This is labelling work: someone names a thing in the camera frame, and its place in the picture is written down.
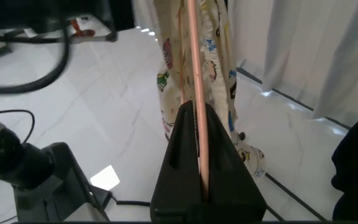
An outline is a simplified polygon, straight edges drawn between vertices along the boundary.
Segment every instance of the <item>cartoon print fabric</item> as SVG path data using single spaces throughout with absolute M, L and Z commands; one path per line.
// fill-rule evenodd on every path
M 195 100 L 189 21 L 186 1 L 153 0 L 153 2 L 159 26 L 159 33 L 156 35 L 164 59 L 157 74 L 157 87 L 162 123 L 165 134 L 169 138 L 180 107 L 181 68 L 185 101 Z M 234 100 L 237 74 L 224 1 L 198 0 L 197 19 L 205 101 L 215 109 L 239 156 L 251 176 L 257 180 L 265 174 L 264 154 L 241 141 L 235 129 L 237 113 Z

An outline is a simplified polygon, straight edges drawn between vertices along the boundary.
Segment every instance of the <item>white tile floor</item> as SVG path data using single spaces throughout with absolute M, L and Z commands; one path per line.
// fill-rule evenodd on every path
M 0 83 L 35 80 L 57 60 L 58 47 L 22 46 L 0 58 Z M 32 110 L 36 124 L 29 142 L 38 147 L 64 141 L 87 178 L 112 166 L 118 199 L 150 201 L 167 146 L 155 76 L 162 61 L 155 37 L 139 29 L 120 33 L 113 44 L 76 45 L 64 76 L 44 90 L 0 96 L 0 110 Z M 341 193 L 331 187 L 331 155 L 346 130 L 310 120 L 310 111 L 239 75 L 237 130 L 262 149 L 268 172 L 326 218 Z M 25 114 L 0 115 L 24 138 Z M 316 220 L 268 179 L 259 184 L 267 203 L 286 220 Z M 150 220 L 148 208 L 107 208 L 111 220 Z M 16 214 L 12 189 L 0 181 L 0 221 Z M 267 212 L 265 220 L 275 220 Z

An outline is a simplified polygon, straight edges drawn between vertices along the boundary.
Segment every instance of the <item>floor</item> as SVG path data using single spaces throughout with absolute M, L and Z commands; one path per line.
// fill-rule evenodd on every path
M 0 58 L 0 84 L 35 80 L 56 63 L 56 45 L 14 47 Z M 29 142 L 45 147 L 64 141 L 87 178 L 111 166 L 119 179 L 114 195 L 150 201 L 165 153 L 155 76 L 162 61 L 155 37 L 140 29 L 120 33 L 119 41 L 75 45 L 64 75 L 43 90 L 0 96 L 0 110 L 22 108 L 36 116 Z M 239 75 L 237 130 L 262 149 L 267 170 L 330 219 L 341 193 L 333 189 L 331 155 L 346 130 Z M 30 127 L 26 114 L 2 114 L 2 121 L 23 139 Z M 259 183 L 267 203 L 286 220 L 316 220 L 268 179 Z M 148 208 L 106 209 L 110 219 L 150 220 Z M 16 214 L 11 187 L 0 181 L 0 221 Z M 264 220 L 276 220 L 266 213 Z

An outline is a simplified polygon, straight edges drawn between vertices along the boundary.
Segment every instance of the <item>black base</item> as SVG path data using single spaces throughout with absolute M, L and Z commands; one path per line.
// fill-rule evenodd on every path
M 105 209 L 110 199 L 112 198 L 112 193 L 108 190 L 101 189 L 99 187 L 90 186 L 91 191 L 95 199 L 99 202 L 100 205 Z

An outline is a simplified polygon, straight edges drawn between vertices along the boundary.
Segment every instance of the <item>pink stick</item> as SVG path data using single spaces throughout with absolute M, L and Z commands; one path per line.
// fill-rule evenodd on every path
M 200 64 L 200 47 L 198 45 L 196 0 L 188 0 L 191 59 L 193 61 L 193 74 L 196 90 L 196 109 L 198 120 L 198 136 L 200 143 L 200 173 L 203 188 L 203 200 L 208 201 L 209 195 L 209 155 L 208 155 L 208 129 L 206 124 L 203 74 Z

